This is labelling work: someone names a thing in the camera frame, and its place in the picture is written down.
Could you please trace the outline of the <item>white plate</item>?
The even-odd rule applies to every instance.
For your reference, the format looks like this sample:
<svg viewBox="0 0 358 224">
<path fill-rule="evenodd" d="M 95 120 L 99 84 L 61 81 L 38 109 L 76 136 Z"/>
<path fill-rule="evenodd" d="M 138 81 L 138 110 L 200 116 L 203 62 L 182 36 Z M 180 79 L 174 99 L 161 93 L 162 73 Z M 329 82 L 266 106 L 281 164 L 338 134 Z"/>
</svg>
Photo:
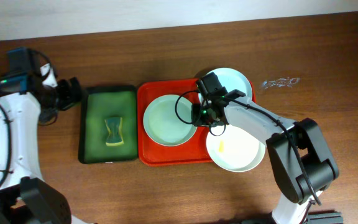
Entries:
<svg viewBox="0 0 358 224">
<path fill-rule="evenodd" d="M 211 128 L 206 148 L 219 167 L 231 172 L 247 172 L 262 162 L 266 146 L 243 129 L 227 125 Z"/>
</svg>

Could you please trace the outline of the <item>pale green plate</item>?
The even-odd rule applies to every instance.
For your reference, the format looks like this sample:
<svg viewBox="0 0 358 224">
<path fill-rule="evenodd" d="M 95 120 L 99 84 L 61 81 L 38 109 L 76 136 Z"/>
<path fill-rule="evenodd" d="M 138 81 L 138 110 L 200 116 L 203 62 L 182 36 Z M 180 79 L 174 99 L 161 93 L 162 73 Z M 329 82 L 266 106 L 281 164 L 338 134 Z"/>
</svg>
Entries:
<svg viewBox="0 0 358 224">
<path fill-rule="evenodd" d="M 162 146 L 179 146 L 189 141 L 197 127 L 189 122 L 192 103 L 178 95 L 163 95 L 154 99 L 146 108 L 143 125 L 148 137 Z"/>
</svg>

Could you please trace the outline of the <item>yellow green scrub sponge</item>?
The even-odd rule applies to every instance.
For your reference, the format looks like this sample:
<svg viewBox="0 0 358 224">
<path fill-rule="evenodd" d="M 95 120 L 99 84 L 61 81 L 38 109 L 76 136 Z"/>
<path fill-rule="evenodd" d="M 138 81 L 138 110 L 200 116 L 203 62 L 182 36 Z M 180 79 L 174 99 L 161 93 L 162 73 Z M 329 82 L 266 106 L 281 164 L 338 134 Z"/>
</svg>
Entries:
<svg viewBox="0 0 358 224">
<path fill-rule="evenodd" d="M 122 136 L 123 121 L 121 117 L 112 117 L 104 120 L 108 136 L 106 138 L 106 145 L 109 147 L 120 146 L 124 144 Z"/>
</svg>

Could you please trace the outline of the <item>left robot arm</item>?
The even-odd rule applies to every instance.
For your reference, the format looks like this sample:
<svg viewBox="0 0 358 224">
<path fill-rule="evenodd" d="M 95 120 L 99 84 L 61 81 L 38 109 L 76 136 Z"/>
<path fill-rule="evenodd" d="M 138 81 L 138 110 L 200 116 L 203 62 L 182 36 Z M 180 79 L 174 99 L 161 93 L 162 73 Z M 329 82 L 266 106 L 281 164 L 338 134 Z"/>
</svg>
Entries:
<svg viewBox="0 0 358 224">
<path fill-rule="evenodd" d="M 58 80 L 49 58 L 27 47 L 7 53 L 0 78 L 0 223 L 81 223 L 40 170 L 37 130 L 81 101 L 76 78 Z"/>
</svg>

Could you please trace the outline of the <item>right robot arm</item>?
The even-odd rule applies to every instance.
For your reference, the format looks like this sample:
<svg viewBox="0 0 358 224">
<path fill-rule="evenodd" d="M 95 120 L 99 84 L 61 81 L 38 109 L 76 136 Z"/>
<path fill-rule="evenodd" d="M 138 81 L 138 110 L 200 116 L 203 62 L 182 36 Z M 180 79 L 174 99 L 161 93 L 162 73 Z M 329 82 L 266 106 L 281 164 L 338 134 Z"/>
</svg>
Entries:
<svg viewBox="0 0 358 224">
<path fill-rule="evenodd" d="M 309 213 L 313 205 L 321 205 L 319 195 L 339 177 L 339 168 L 316 121 L 295 121 L 276 115 L 239 90 L 227 91 L 213 72 L 198 79 L 196 87 L 203 100 L 192 106 L 192 125 L 232 125 L 267 147 L 282 194 L 273 212 L 254 223 L 343 221 L 338 212 Z"/>
</svg>

